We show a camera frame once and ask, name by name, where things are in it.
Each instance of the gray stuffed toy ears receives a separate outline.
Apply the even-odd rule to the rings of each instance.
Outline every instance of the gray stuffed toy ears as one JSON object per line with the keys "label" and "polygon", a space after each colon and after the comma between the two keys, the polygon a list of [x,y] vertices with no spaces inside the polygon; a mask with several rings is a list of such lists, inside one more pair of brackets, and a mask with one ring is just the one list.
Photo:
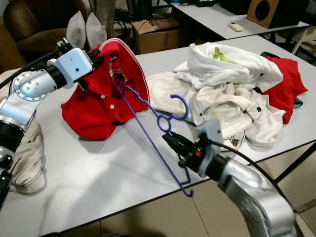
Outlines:
{"label": "gray stuffed toy ears", "polygon": [[107,40],[107,32],[105,26],[102,26],[98,18],[92,13],[90,13],[87,24],[86,24],[86,34],[88,39],[88,44],[91,49],[95,48],[99,44],[102,44]]}
{"label": "gray stuffed toy ears", "polygon": [[66,39],[74,48],[84,48],[85,22],[80,11],[70,18],[66,31]]}

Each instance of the green object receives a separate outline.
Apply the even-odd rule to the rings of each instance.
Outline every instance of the green object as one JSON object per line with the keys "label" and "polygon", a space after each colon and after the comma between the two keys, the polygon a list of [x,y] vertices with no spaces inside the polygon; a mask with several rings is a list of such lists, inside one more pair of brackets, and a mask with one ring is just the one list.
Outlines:
{"label": "green object", "polygon": [[218,61],[224,61],[227,62],[227,59],[223,53],[220,52],[218,47],[215,47],[215,52],[212,53],[213,59],[216,59]]}

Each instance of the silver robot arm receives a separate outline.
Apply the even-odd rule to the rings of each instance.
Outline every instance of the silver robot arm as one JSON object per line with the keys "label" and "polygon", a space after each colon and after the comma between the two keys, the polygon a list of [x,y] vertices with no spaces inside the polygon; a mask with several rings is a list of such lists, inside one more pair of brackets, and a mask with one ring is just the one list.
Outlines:
{"label": "silver robot arm", "polygon": [[252,237],[295,237],[301,231],[289,203],[256,168],[221,156],[221,149],[210,141],[222,143],[218,120],[208,122],[193,143],[171,132],[163,135],[168,145],[200,177],[210,177],[241,211]]}
{"label": "silver robot arm", "polygon": [[61,87],[71,88],[74,82],[93,69],[86,52],[72,48],[65,39],[57,44],[61,49],[67,49],[65,54],[49,59],[43,69],[23,71],[17,75],[11,83],[9,96],[0,100],[0,208],[12,178],[8,170],[38,104]]}

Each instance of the white table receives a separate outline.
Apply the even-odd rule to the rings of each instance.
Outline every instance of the white table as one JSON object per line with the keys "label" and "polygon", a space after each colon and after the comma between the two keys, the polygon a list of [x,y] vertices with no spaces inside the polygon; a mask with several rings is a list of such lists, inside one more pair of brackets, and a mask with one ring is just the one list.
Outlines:
{"label": "white table", "polygon": [[[173,4],[173,6],[226,40],[309,26],[304,22],[300,22],[295,26],[284,26],[267,29],[252,21],[249,21],[246,19],[246,15],[235,15],[226,9],[221,8],[218,4],[210,7],[197,7],[195,5],[181,6],[178,4]],[[244,30],[242,32],[235,32],[228,27],[229,23],[231,22],[238,23],[244,28]]]}
{"label": "white table", "polygon": [[[269,51],[280,57],[295,59],[304,85],[310,90],[300,99],[304,105],[294,111],[290,124],[284,126],[271,149],[245,143],[240,151],[254,161],[275,156],[314,141],[316,68],[259,36],[222,41],[260,54]],[[187,58],[188,48],[138,56],[145,74],[171,71]],[[0,214],[0,236],[34,237],[61,232],[132,206],[150,201],[178,189],[171,175],[144,138],[135,119],[118,127],[106,141],[80,141],[61,117],[60,105],[71,91],[61,89],[49,95],[39,106],[37,120],[45,143],[47,187],[37,195],[26,197],[10,193]],[[161,139],[162,133],[150,113],[140,114],[150,126],[151,137],[158,144],[180,180],[183,171],[177,157]],[[174,123],[174,131],[193,139],[194,128]],[[201,179],[191,173],[192,183]]]}

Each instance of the black device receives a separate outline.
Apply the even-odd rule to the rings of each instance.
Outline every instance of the black device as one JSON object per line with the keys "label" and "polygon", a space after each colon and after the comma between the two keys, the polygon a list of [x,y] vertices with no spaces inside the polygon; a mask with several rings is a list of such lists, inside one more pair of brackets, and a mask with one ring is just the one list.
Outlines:
{"label": "black device", "polygon": [[266,28],[297,25],[310,0],[252,0],[247,19]]}
{"label": "black device", "polygon": [[198,7],[214,6],[217,0],[195,0],[194,4]]}
{"label": "black device", "polygon": [[248,13],[251,0],[221,0],[221,7],[235,15],[246,15]]}

